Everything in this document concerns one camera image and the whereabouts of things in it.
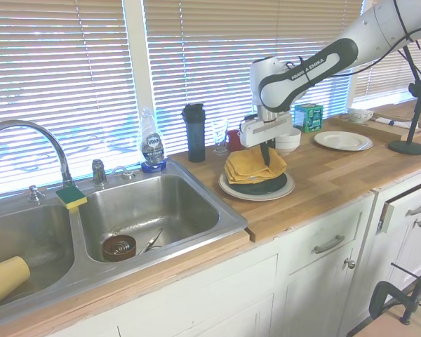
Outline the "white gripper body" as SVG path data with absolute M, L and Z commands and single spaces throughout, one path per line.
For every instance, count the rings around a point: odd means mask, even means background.
M 265 123 L 257 117 L 246 117 L 240 123 L 240 142 L 244 147 L 254 147 L 268 140 L 291 132 L 291 114 L 279 114 L 275 121 Z

